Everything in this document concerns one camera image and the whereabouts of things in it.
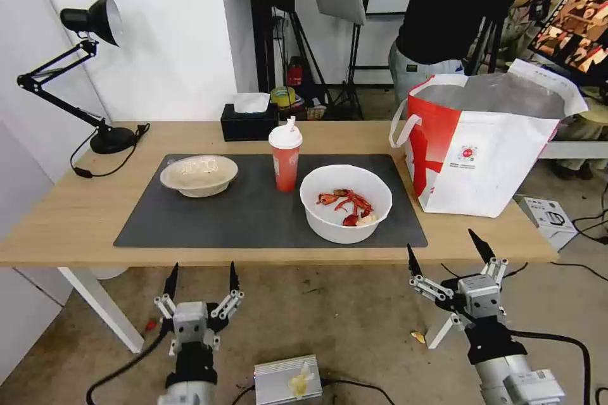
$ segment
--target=screen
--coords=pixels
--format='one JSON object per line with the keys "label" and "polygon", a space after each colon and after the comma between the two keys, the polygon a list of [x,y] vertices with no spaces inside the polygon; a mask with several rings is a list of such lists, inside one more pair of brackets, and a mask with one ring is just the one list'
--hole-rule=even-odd
{"label": "screen", "polygon": [[608,0],[562,0],[529,49],[589,82],[608,84]]}

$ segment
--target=bag handle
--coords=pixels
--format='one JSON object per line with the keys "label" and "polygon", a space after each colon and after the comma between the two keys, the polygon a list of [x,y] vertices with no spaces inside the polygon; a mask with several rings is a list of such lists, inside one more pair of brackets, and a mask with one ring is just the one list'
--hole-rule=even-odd
{"label": "bag handle", "polygon": [[391,147],[393,149],[401,147],[405,144],[405,141],[407,141],[407,139],[410,137],[410,133],[414,129],[414,125],[422,125],[422,118],[418,117],[416,114],[410,115],[410,118],[405,122],[403,130],[401,130],[401,133],[399,134],[399,139],[397,139],[397,142],[393,140],[395,131],[397,130],[397,125],[401,120],[401,113],[405,109],[405,102],[406,100],[402,101],[399,108],[397,108],[397,112],[393,116],[393,120],[391,120],[391,132],[388,136],[388,142],[391,143]]}

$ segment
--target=tissue box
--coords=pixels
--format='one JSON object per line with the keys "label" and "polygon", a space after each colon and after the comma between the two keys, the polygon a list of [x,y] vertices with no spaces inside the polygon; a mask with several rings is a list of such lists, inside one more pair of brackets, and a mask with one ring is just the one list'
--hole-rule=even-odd
{"label": "tissue box", "polygon": [[233,104],[226,104],[220,119],[224,140],[268,140],[272,129],[279,125],[279,112],[275,104],[269,104],[266,112],[241,114]]}
{"label": "tissue box", "polygon": [[559,250],[576,235],[576,229],[557,201],[525,197],[519,206],[549,244]]}

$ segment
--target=paper bowl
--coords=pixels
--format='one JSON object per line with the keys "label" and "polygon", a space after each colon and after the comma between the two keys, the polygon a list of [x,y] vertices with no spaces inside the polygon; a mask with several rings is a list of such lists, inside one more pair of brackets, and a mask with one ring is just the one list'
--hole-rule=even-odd
{"label": "paper bowl", "polygon": [[[345,204],[348,212],[335,210],[337,203],[344,198],[327,206],[317,204],[320,193],[332,193],[335,189],[350,189],[363,196],[374,208],[378,220],[366,226],[342,226],[344,218],[352,213],[352,204]],[[323,239],[337,244],[354,244],[367,239],[386,219],[393,206],[393,194],[382,179],[366,169],[351,165],[315,169],[302,181],[300,199],[310,228]]]}
{"label": "paper bowl", "polygon": [[160,182],[184,196],[213,196],[228,188],[238,170],[229,158],[199,155],[171,163],[160,173]]}

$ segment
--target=black desk lamp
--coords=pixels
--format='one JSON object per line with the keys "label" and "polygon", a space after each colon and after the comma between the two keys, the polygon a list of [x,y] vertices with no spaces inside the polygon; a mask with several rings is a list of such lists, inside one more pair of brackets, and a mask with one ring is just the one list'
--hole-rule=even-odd
{"label": "black desk lamp", "polygon": [[[113,128],[106,124],[103,117],[76,108],[71,104],[46,92],[42,86],[56,77],[70,71],[75,66],[87,61],[97,54],[97,44],[89,35],[95,33],[104,41],[119,46],[122,38],[122,21],[114,0],[97,0],[89,9],[63,9],[60,13],[61,23],[69,30],[76,32],[78,37],[85,38],[69,51],[54,58],[50,62],[36,68],[34,71],[17,77],[17,84],[22,89],[44,98],[58,108],[68,111],[73,116],[84,120],[95,127],[97,133],[91,138],[91,149],[99,154],[111,154],[123,151],[137,142],[137,136],[128,128]],[[85,56],[63,68],[50,66],[78,51],[84,51]]]}

